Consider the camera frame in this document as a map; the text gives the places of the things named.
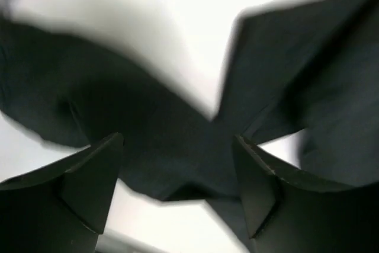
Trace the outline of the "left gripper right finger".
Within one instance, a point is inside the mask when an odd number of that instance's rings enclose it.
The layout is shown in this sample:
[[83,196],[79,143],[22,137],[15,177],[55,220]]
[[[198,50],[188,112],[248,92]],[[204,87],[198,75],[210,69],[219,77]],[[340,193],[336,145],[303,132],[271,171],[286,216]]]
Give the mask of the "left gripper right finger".
[[378,251],[378,184],[320,178],[241,136],[233,139],[233,159],[256,252]]

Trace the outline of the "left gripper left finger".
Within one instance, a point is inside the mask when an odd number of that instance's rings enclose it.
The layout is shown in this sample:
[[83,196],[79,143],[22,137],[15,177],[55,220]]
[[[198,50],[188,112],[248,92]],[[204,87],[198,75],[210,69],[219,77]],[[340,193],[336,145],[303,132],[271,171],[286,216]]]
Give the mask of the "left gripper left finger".
[[1,252],[94,252],[114,194],[120,134],[1,183]]

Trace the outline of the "black trousers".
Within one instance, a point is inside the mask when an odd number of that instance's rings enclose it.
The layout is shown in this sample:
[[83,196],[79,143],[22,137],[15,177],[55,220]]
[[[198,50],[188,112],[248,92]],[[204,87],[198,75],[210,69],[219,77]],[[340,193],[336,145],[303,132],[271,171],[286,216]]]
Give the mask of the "black trousers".
[[1,18],[1,110],[42,139],[126,141],[120,178],[160,201],[205,199],[247,240],[232,138],[305,130],[301,167],[378,180],[378,0],[317,0],[242,15],[220,111],[207,120],[130,58]]

